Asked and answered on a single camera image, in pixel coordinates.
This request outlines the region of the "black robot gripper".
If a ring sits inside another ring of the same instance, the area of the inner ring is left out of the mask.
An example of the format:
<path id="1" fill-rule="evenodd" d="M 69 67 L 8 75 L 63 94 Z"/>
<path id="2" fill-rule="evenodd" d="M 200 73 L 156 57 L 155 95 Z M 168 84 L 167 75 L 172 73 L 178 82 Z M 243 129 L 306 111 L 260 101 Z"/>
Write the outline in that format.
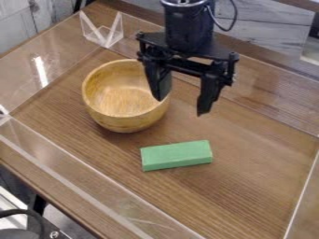
<path id="1" fill-rule="evenodd" d="M 214 28 L 228 32 L 234 26 L 223 28 L 215 18 L 215 0 L 160 0 L 164 8 L 164 31 L 139 32 L 139 60 L 155 99 L 160 102 L 172 89 L 171 71 L 202 76 L 214 66 L 222 70 L 220 76 L 204 74 L 200 77 L 198 116 L 211 112 L 224 87 L 224 78 L 235 73 L 239 55 L 220 48 L 214 41 Z"/>

